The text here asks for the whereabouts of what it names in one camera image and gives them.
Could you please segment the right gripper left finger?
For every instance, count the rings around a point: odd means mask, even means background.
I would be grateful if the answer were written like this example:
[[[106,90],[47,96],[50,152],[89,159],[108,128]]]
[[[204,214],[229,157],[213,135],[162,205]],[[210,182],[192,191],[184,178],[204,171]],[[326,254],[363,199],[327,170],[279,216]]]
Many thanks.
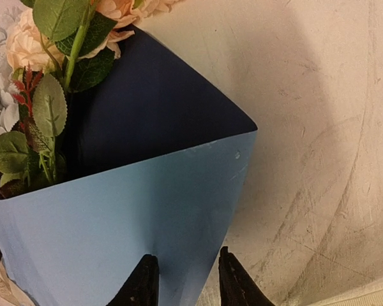
[[[110,306],[157,306],[159,283],[158,258],[145,254],[110,301]]]

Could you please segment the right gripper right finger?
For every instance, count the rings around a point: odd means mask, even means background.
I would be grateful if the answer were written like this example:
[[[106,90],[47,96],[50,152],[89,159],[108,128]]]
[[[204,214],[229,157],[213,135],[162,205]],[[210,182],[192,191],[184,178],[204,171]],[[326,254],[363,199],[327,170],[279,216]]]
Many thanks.
[[[221,306],[274,306],[227,246],[218,263]]]

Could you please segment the cream printed ribbon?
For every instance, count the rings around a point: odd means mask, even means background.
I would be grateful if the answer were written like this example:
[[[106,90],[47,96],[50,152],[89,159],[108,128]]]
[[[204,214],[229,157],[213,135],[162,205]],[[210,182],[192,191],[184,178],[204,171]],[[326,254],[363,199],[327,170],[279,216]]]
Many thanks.
[[[8,276],[0,264],[0,306],[35,306],[35,303]]]

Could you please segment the blue wrapping paper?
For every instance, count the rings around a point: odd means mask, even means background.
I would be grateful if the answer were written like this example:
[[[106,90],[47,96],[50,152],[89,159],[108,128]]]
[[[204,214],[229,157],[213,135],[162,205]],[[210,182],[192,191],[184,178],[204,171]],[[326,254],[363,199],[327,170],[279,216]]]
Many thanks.
[[[144,31],[73,96],[72,179],[0,200],[8,277],[37,305],[106,305],[146,254],[160,305],[195,305],[231,224],[251,118]]]

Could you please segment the artificial flower bunch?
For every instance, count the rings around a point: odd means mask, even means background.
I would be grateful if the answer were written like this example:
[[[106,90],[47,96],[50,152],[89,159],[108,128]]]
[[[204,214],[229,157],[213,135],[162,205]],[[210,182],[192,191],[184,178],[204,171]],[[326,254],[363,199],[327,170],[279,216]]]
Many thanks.
[[[0,199],[68,175],[70,96],[103,81],[130,25],[173,1],[23,1],[0,14]]]

